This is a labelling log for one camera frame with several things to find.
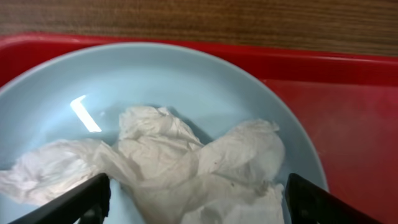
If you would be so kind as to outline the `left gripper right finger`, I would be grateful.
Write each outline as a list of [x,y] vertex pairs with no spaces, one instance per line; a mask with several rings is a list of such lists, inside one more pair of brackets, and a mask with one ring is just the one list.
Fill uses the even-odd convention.
[[285,201],[292,224],[380,224],[295,173],[289,174]]

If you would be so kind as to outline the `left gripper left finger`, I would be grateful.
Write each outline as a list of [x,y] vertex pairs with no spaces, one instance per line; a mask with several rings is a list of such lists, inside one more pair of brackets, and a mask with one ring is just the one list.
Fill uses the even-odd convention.
[[110,198],[109,177],[98,174],[11,224],[103,224]]

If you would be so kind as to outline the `white tissue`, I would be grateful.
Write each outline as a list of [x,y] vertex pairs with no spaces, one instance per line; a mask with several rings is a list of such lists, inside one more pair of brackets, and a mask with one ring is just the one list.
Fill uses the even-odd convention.
[[1,192],[44,205],[97,174],[118,181],[147,223],[283,223],[285,157],[279,127],[242,122],[202,144],[166,108],[134,106],[119,117],[114,146],[58,140],[23,154],[1,172]]

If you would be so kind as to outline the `large light blue plate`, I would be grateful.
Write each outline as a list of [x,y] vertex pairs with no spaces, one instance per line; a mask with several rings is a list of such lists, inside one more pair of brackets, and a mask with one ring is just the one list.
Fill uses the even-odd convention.
[[287,223],[290,173],[327,183],[298,119],[258,79],[165,44],[111,44],[1,88],[1,222],[110,178],[106,223]]

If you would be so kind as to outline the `red serving tray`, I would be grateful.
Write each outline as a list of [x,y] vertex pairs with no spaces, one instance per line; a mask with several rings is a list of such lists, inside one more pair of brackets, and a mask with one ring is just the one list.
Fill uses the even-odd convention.
[[397,59],[194,42],[1,38],[1,167],[58,139],[116,142],[132,105],[166,106],[204,144],[238,123],[279,125],[295,172],[397,222]]

